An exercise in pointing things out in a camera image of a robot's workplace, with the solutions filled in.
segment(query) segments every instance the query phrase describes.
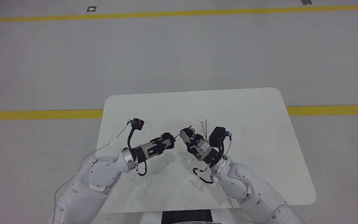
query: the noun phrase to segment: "small object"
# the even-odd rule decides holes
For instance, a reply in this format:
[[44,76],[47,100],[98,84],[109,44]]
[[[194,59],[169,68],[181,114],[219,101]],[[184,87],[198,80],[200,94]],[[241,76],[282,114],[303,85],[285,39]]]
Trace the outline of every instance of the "small object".
[[144,121],[138,118],[133,118],[133,120],[129,120],[128,122],[134,130],[141,130],[144,125]]
[[302,4],[312,4],[311,0],[301,0]]
[[96,8],[97,8],[97,6],[88,6],[87,12],[95,12]]

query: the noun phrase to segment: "table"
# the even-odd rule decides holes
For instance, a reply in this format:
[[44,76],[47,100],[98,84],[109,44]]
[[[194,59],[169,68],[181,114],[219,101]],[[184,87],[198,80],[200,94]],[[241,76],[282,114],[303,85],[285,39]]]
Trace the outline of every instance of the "table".
[[[281,93],[275,88],[213,90],[111,96],[105,102],[97,147],[114,140],[128,119],[145,121],[135,131],[132,147],[159,137],[173,136],[192,126],[208,135],[216,126],[233,134],[228,155],[264,177],[291,205],[311,204],[315,190]],[[119,137],[126,147],[130,127]],[[115,156],[119,150],[104,148],[97,156]],[[172,211],[231,208],[216,184],[204,184],[192,173],[204,168],[186,151],[178,137],[175,147],[149,161],[146,176],[123,173],[100,213]],[[234,207],[239,207],[233,200]]]

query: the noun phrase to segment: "black cable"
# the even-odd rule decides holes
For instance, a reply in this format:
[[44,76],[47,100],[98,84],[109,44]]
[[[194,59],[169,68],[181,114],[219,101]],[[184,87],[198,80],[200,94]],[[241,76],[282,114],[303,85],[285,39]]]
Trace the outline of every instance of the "black cable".
[[144,162],[145,164],[145,170],[144,170],[144,173],[138,173],[139,176],[145,176],[147,174],[147,162]]
[[198,178],[200,178],[200,180],[201,180],[202,182],[204,182],[205,184],[213,184],[213,183],[214,183],[213,181],[207,181],[207,180],[201,178],[200,176],[198,176],[196,170],[198,170],[198,168],[193,168],[193,169],[192,169],[192,172],[193,172]]
[[132,130],[130,130],[130,133],[129,133],[129,136],[128,136],[128,139],[127,139],[127,145],[128,145],[129,150],[131,150],[131,148],[130,148],[130,139],[132,138],[134,130],[135,130],[134,128],[132,128]]
[[208,137],[207,137],[207,135],[206,135],[206,133],[205,133],[204,125],[202,124],[202,121],[200,121],[200,123],[201,123],[201,126],[202,126],[202,131],[204,132],[204,136],[205,136],[205,138],[207,139]]

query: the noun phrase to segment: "white cable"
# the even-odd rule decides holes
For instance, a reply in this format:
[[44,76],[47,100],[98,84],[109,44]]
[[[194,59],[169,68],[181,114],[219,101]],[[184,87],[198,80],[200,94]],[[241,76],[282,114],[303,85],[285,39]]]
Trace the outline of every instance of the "white cable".
[[225,158],[225,157],[226,157],[226,155],[228,154],[228,152],[229,152],[230,148],[231,148],[231,140],[230,140],[229,148],[228,148],[228,150],[226,151],[226,153],[225,153],[225,155],[224,155],[224,158]]
[[[125,128],[128,126],[128,124],[129,124],[129,123],[127,123],[126,126],[124,126],[123,130],[118,134],[118,136],[117,136],[112,142],[114,142],[114,141],[121,135],[121,133],[122,133],[122,132],[125,130]],[[52,217],[52,224],[54,224],[54,222],[55,222],[56,194],[58,193],[58,191],[59,191],[63,186],[65,186],[66,184],[68,184],[69,182],[71,182],[71,181],[73,180],[73,178],[76,177],[76,175],[78,174],[78,172],[81,170],[82,163],[84,162],[84,160],[85,160],[89,155],[91,155],[91,154],[97,152],[98,150],[103,149],[104,147],[108,146],[108,145],[111,144],[112,142],[110,142],[110,143],[108,143],[108,144],[102,146],[102,147],[99,148],[99,149],[94,150],[94,151],[91,152],[90,154],[87,154],[87,156],[85,156],[85,157],[82,159],[81,163],[79,164],[79,168],[78,168],[77,172],[71,177],[71,179],[69,179],[68,181],[66,181],[64,184],[62,184],[62,185],[55,191],[55,194],[54,194],[54,215],[53,215],[53,217]]]
[[255,224],[254,222],[252,222],[252,221],[250,221],[250,220],[246,220],[246,219],[241,218],[241,217],[239,216],[239,214],[236,212],[236,210],[235,210],[233,204],[231,203],[231,199],[229,198],[228,194],[225,192],[224,187],[223,187],[223,185],[222,185],[222,182],[221,182],[219,179],[218,179],[218,181],[219,181],[219,184],[220,184],[221,188],[223,188],[223,191],[224,191],[224,193],[226,194],[226,197],[228,198],[228,202],[229,202],[229,204],[231,205],[231,207],[233,208],[233,210],[234,210],[234,212],[235,212],[237,218],[238,218],[239,220],[242,220],[242,221],[245,221],[245,222],[249,222],[249,223]]

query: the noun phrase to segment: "cable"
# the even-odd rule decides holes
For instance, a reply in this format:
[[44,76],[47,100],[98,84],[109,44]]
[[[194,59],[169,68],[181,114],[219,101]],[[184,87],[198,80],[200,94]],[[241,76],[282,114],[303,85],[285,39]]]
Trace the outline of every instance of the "cable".
[[138,172],[139,176],[145,176],[147,174],[147,162],[144,162],[144,164],[145,164],[144,173],[141,174],[141,173]]
[[229,198],[228,194],[227,194],[227,193],[225,192],[225,190],[224,190],[224,187],[223,187],[223,185],[222,185],[222,182],[221,182],[219,179],[218,179],[218,181],[219,181],[219,184],[220,184],[221,188],[223,189],[223,191],[224,191],[226,197],[228,198],[229,204],[230,204],[231,207],[234,209],[234,212],[235,212],[237,218],[238,218],[239,220],[242,220],[242,221],[245,221],[245,222],[254,223],[254,222],[252,222],[252,221],[250,221],[250,220],[246,220],[246,219],[244,219],[244,218],[241,218],[241,217],[238,215],[238,213],[236,212],[236,210],[235,210],[233,204],[231,203],[231,199]]
[[208,136],[206,135],[205,129],[204,129],[204,125],[202,124],[202,121],[200,121],[201,126],[202,126],[202,131],[204,132],[205,138],[207,139]]
[[193,168],[193,169],[192,169],[192,172],[193,172],[198,178],[200,178],[200,180],[201,180],[202,182],[204,182],[205,184],[213,184],[213,183],[214,183],[213,181],[207,181],[207,180],[205,180],[204,178],[198,176],[196,170],[198,170],[198,168]]
[[231,136],[229,137],[229,139],[230,139],[229,148],[228,148],[228,150],[226,151],[226,153],[225,153],[225,155],[224,155],[224,158],[225,158],[226,155],[228,154],[228,152],[229,152],[229,150],[230,150],[230,147],[231,147],[231,141],[232,141]]
[[[122,132],[125,130],[125,128],[126,128],[127,126],[128,126],[128,123],[126,124],[126,126],[124,126],[123,130],[118,134],[118,136],[117,136],[112,142],[114,142],[114,141],[122,134]],[[76,177],[76,175],[78,174],[78,172],[81,170],[82,163],[84,162],[84,160],[85,160],[89,155],[91,155],[91,154],[97,152],[98,150],[103,149],[104,147],[110,145],[112,142],[110,142],[110,143],[108,143],[108,144],[102,146],[101,148],[96,149],[96,150],[94,150],[93,152],[87,154],[87,155],[82,159],[82,161],[79,163],[78,170],[77,170],[77,172],[71,177],[71,179],[69,179],[68,181],[66,181],[66,182],[65,182],[64,184],[62,184],[59,188],[57,188],[57,190],[55,191],[55,194],[54,194],[54,215],[52,216],[52,224],[54,224],[54,222],[55,222],[56,195],[57,195],[58,191],[59,191],[63,186],[65,186],[66,184],[68,184],[69,182],[71,182],[71,181],[73,180],[73,178]]]
[[129,133],[129,135],[128,135],[128,138],[127,138],[127,145],[128,145],[128,149],[129,150],[131,150],[131,148],[130,148],[130,140],[131,140],[131,138],[132,138],[132,135],[133,135],[133,133],[134,133],[134,128],[132,128],[131,130],[130,130],[130,133]]

